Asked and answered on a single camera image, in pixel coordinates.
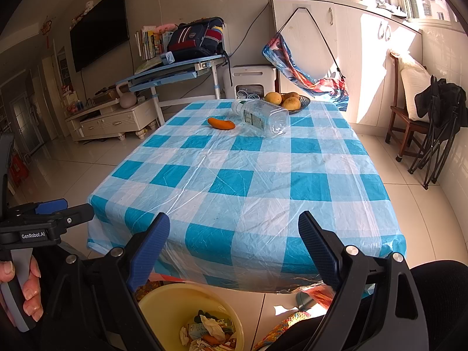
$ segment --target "plastic table cover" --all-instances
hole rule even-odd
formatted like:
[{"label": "plastic table cover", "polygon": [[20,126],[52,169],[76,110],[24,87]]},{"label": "plastic table cover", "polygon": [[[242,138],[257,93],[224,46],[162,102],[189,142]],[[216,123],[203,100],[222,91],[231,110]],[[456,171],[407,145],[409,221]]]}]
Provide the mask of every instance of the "plastic table cover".
[{"label": "plastic table cover", "polygon": [[[290,292],[321,279],[298,231],[309,210],[343,244],[383,257],[406,241],[366,150],[331,103],[291,115],[288,134],[258,137],[233,100],[191,103],[136,148],[88,201],[88,246],[107,253],[171,222],[154,272],[254,292]],[[232,120],[216,130],[207,118]]]}]

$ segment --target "flat screen tv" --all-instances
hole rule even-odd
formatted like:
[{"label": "flat screen tv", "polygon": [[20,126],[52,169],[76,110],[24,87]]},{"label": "flat screen tv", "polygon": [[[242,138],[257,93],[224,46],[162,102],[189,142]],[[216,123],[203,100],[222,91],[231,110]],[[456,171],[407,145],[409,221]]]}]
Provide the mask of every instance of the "flat screen tv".
[{"label": "flat screen tv", "polygon": [[101,0],[70,31],[75,70],[128,39],[125,0]]}]

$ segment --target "human hand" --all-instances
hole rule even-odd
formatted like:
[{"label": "human hand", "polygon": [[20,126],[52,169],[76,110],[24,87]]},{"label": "human hand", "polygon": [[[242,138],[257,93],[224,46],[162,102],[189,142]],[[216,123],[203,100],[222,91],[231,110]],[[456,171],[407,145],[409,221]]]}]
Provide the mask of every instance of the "human hand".
[{"label": "human hand", "polygon": [[[30,275],[29,279],[24,283],[23,286],[23,294],[24,298],[26,299],[23,304],[24,312],[31,316],[36,322],[42,317],[44,314],[44,309],[42,308],[41,304],[41,287],[39,285],[39,278],[41,276],[41,272],[39,271],[39,267],[37,265],[37,261],[34,257],[31,257],[31,264],[30,264]],[[3,262],[0,261],[0,283],[1,282],[9,282],[13,280],[15,277],[15,266],[11,261]],[[16,326],[15,320],[13,316],[6,308],[5,300],[3,299],[2,294],[0,293],[0,304],[6,311],[6,315]]]}]

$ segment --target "plastic water bottle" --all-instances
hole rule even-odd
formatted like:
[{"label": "plastic water bottle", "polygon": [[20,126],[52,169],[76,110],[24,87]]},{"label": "plastic water bottle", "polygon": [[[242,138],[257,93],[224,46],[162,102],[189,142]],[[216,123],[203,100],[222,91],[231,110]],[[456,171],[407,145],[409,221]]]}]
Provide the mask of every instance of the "plastic water bottle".
[{"label": "plastic water bottle", "polygon": [[259,136],[273,138],[288,131],[289,112],[281,106],[260,99],[238,99],[231,108]]}]

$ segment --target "wooden chair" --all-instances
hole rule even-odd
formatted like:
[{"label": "wooden chair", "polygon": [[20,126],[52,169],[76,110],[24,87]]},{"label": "wooden chair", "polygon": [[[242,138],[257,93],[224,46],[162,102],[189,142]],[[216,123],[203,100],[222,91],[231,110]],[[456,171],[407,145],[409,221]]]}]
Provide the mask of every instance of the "wooden chair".
[{"label": "wooden chair", "polygon": [[[429,130],[429,124],[422,122],[422,121],[412,121],[408,117],[408,110],[406,109],[406,104],[404,108],[399,108],[397,106],[398,104],[398,77],[400,75],[400,69],[398,66],[398,58],[394,56],[392,53],[390,53],[390,58],[392,58],[395,62],[395,96],[393,98],[393,105],[390,107],[392,110],[392,116],[390,118],[390,124],[388,125],[388,132],[387,132],[387,137],[385,138],[385,142],[387,144],[390,144],[390,138],[393,138],[399,145],[400,145],[400,150],[398,152],[398,155],[396,156],[396,160],[398,162],[402,161],[403,156],[411,156],[411,157],[419,157],[421,158],[422,155],[414,152],[410,152],[406,150],[410,145],[411,141],[414,141],[419,148],[421,148],[421,143],[414,138],[414,132],[422,133],[422,134],[427,134]],[[406,128],[396,128],[395,125],[395,118],[398,115],[398,117],[402,118],[404,123],[406,124]],[[404,133],[403,140],[400,141],[400,139],[393,133],[394,131],[396,132],[402,132]]]}]

